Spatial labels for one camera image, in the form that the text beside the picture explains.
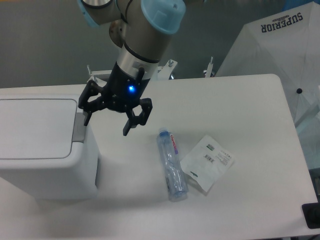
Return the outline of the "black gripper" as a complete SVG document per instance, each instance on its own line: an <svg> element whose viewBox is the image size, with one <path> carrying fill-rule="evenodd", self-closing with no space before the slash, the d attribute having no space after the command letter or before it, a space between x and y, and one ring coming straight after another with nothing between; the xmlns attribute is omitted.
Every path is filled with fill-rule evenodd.
<svg viewBox="0 0 320 240"><path fill-rule="evenodd" d="M89 124L94 112L104 110L126 113L128 120L123 128L123 135L127 136L130 129L137 125L145 126L153 109L150 98L141 98L149 79L145 78L146 69L139 65L136 75L124 72L116 63L111 71L107 84L99 86L94 80L89 80L78 99L78 107L85 116L84 126ZM135 115L134 108L141 106L139 115Z"/></svg>

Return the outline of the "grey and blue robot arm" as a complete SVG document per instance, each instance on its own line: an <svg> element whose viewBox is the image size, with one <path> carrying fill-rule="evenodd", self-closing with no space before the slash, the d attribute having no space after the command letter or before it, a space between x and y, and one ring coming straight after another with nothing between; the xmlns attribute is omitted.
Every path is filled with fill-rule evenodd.
<svg viewBox="0 0 320 240"><path fill-rule="evenodd" d="M120 54L109 76L90 71L78 106L87 126L93 113L109 109L127 115L123 134L145 125L153 108L142 95L186 12L182 0L80 0L92 27L110 25L119 37Z"/></svg>

